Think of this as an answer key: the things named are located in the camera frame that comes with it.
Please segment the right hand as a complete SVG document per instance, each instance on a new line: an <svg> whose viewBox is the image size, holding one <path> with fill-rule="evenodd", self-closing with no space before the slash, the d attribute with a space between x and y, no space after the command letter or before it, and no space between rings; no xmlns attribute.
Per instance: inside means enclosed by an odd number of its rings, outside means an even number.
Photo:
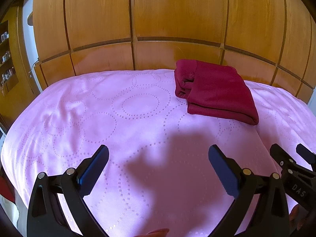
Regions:
<svg viewBox="0 0 316 237"><path fill-rule="evenodd" d="M289 214L290 236L316 236L315 208L307 211L301 205L293 207Z"/></svg>

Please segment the left hand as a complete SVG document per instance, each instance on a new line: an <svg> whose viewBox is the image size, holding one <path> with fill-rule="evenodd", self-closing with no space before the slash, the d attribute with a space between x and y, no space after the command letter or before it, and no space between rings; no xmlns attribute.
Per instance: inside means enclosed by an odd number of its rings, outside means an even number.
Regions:
<svg viewBox="0 0 316 237"><path fill-rule="evenodd" d="M156 229L146 234L139 234L135 237L166 237L170 229Z"/></svg>

